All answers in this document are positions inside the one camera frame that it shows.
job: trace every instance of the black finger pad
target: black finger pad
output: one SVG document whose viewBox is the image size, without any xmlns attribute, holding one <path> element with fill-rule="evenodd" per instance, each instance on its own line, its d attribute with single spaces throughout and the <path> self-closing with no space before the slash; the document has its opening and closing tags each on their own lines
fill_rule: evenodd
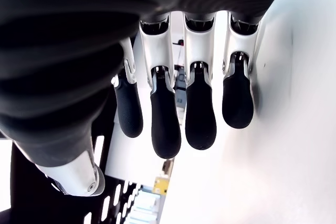
<svg viewBox="0 0 336 224">
<path fill-rule="evenodd" d="M 232 128 L 243 129 L 250 124 L 253 112 L 250 81 L 237 73 L 224 79 L 222 113 L 225 122 Z"/>
<path fill-rule="evenodd" d="M 139 136 L 143 128 L 143 118 L 136 83 L 130 84 L 124 79 L 119 79 L 115 92 L 122 132 L 131 138 Z"/>
<path fill-rule="evenodd" d="M 191 147 L 206 150 L 214 144 L 217 133 L 212 89 L 202 76 L 186 89 L 186 95 L 185 136 Z"/>
<path fill-rule="evenodd" d="M 165 85 L 157 85 L 157 88 L 151 95 L 152 143 L 160 158 L 169 159 L 175 157 L 181 148 L 181 130 L 177 118 L 175 94 Z"/>
</svg>

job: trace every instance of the white wall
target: white wall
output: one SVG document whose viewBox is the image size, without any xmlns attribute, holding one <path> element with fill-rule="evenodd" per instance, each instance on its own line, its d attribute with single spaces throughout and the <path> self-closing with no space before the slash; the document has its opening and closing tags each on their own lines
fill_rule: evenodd
<svg viewBox="0 0 336 224">
<path fill-rule="evenodd" d="M 183 140 L 160 224 L 336 223 L 335 17 L 336 0 L 274 2 L 253 76 L 258 108 L 235 130 L 221 115 L 226 13 L 218 14 L 217 139 L 206 151 Z"/>
</svg>

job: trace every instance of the yellow object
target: yellow object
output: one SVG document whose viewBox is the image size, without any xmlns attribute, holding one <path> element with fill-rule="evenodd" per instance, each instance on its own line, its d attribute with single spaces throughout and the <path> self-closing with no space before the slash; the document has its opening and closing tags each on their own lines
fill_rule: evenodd
<svg viewBox="0 0 336 224">
<path fill-rule="evenodd" d="M 168 178 L 156 177 L 152 192 L 154 194 L 167 195 L 168 185 Z"/>
</svg>

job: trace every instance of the robotic hand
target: robotic hand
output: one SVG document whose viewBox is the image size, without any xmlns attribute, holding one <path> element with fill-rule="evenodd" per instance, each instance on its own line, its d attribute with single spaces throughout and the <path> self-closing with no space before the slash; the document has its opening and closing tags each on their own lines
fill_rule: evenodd
<svg viewBox="0 0 336 224">
<path fill-rule="evenodd" d="M 192 147 L 207 149 L 215 141 L 217 127 L 211 86 L 215 14 L 230 12 L 223 59 L 223 118 L 231 127 L 242 129 L 254 112 L 249 70 L 258 24 L 272 2 L 0 0 L 0 129 L 65 194 L 102 193 L 104 176 L 93 161 L 90 129 L 114 77 L 123 132 L 136 137 L 142 131 L 127 39 L 139 29 L 152 90 L 154 150 L 162 158 L 174 157 L 181 147 L 181 132 L 169 13 L 181 10 L 186 138 Z"/>
</svg>

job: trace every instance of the white panel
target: white panel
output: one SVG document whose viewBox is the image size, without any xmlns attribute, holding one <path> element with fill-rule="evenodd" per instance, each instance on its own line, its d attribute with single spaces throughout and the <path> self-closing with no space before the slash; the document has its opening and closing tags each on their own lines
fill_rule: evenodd
<svg viewBox="0 0 336 224">
<path fill-rule="evenodd" d="M 217 139 L 205 151 L 182 141 L 160 224 L 336 223 L 334 17 L 335 0 L 275 0 L 251 79 L 257 111 L 235 130 L 222 118 L 226 14 L 217 15 Z"/>
<path fill-rule="evenodd" d="M 94 149 L 94 162 L 96 165 L 100 165 L 100 158 L 101 158 L 101 152 L 103 150 L 103 145 L 104 145 L 104 136 L 98 136 L 95 144 L 95 149 Z"/>
<path fill-rule="evenodd" d="M 12 141 L 0 139 L 0 212 L 10 208 L 10 171 L 11 171 Z"/>
<path fill-rule="evenodd" d="M 88 213 L 87 215 L 85 215 L 84 217 L 84 224 L 91 224 L 91 217 L 92 217 L 92 213 Z"/>
<path fill-rule="evenodd" d="M 104 199 L 103 210 L 101 213 L 101 221 L 104 221 L 106 219 L 107 213 L 109 211 L 109 205 L 110 205 L 110 196 L 107 196 Z"/>
</svg>

